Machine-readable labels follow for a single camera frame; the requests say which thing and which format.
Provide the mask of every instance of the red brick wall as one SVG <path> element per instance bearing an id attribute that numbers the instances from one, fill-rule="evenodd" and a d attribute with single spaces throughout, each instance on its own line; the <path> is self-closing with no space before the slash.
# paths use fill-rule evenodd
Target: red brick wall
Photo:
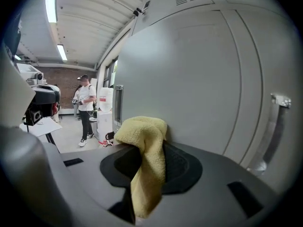
<path id="1" fill-rule="evenodd" d="M 62 108 L 72 108 L 72 98 L 78 86 L 77 78 L 87 74 L 89 79 L 97 78 L 97 73 L 89 70 L 77 70 L 69 68 L 37 67 L 43 73 L 48 84 L 58 84 L 61 90 L 60 104 Z"/>

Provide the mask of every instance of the concrete floor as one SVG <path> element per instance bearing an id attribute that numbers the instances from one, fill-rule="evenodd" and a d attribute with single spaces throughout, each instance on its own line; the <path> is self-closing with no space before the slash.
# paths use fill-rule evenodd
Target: concrete floor
<path id="1" fill-rule="evenodd" d="M 82 150 L 97 149 L 102 147 L 98 140 L 93 137 L 87 139 L 87 144 L 80 148 L 78 145 L 82 138 L 81 121 L 75 120 L 73 116 L 63 116 L 60 119 L 62 129 L 52 132 L 53 139 L 60 153 L 75 152 Z M 47 142 L 46 136 L 40 136 L 42 142 Z"/>

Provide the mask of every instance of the yellow towel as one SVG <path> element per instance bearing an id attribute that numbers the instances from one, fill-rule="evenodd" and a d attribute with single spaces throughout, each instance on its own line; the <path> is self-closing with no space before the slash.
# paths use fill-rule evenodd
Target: yellow towel
<path id="1" fill-rule="evenodd" d="M 165 157 L 162 143 L 167 124 L 157 118 L 134 117 L 123 122 L 115 134 L 118 142 L 140 149 L 142 164 L 131 182 L 134 213 L 147 218 L 161 200 L 161 187 L 165 183 Z"/>

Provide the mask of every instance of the ceiling light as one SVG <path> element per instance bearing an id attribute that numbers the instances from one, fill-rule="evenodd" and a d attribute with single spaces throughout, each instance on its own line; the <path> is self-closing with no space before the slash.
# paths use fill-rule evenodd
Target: ceiling light
<path id="1" fill-rule="evenodd" d="M 45 0 L 48 22 L 57 23 L 56 0 Z"/>
<path id="2" fill-rule="evenodd" d="M 19 56 L 17 56 L 17 55 L 15 55 L 15 58 L 16 58 L 18 61 L 21 60 L 21 58 L 20 58 Z"/>
<path id="3" fill-rule="evenodd" d="M 67 58 L 66 58 L 66 55 L 65 55 L 65 52 L 64 52 L 63 44 L 58 44 L 57 47 L 58 47 L 58 50 L 59 50 L 59 53 L 61 55 L 62 60 L 67 61 Z"/>

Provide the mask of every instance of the ceiling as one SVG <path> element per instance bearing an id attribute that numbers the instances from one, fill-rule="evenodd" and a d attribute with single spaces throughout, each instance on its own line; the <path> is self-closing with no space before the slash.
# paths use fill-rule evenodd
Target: ceiling
<path id="1" fill-rule="evenodd" d="M 39 63 L 62 64 L 56 44 L 64 45 L 65 64 L 94 68 L 114 37 L 133 19 L 143 0 L 57 0 L 58 21 L 53 32 L 45 0 L 30 0 L 21 15 L 17 55 Z"/>

